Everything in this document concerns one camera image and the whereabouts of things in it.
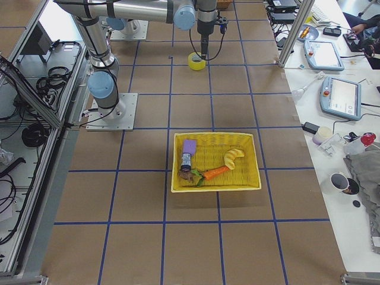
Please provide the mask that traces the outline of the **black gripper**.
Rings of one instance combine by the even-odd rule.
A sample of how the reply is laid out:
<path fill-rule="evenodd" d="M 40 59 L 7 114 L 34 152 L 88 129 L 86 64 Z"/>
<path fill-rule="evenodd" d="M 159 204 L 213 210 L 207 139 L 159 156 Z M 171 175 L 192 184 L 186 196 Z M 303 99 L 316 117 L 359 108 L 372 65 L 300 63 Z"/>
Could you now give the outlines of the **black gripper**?
<path fill-rule="evenodd" d="M 208 35 L 201 35 L 201 58 L 206 58 L 208 53 Z"/>

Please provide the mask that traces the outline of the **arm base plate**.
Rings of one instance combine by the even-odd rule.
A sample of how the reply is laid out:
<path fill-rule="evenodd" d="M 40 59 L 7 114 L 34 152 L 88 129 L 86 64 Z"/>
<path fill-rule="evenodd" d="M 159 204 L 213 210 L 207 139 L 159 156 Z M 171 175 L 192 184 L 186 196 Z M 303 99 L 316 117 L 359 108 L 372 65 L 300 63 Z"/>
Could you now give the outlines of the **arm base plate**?
<path fill-rule="evenodd" d="M 135 114 L 137 109 L 138 94 L 137 93 L 119 93 L 119 103 L 115 110 L 105 116 L 107 112 L 100 109 L 89 114 L 89 121 L 85 125 L 88 131 L 132 131 L 134 129 Z"/>
<path fill-rule="evenodd" d="M 125 21 L 124 28 L 122 30 L 112 29 L 110 39 L 113 41 L 139 41 L 146 40 L 147 30 L 148 30 L 148 21 L 143 20 L 132 20 Z"/>

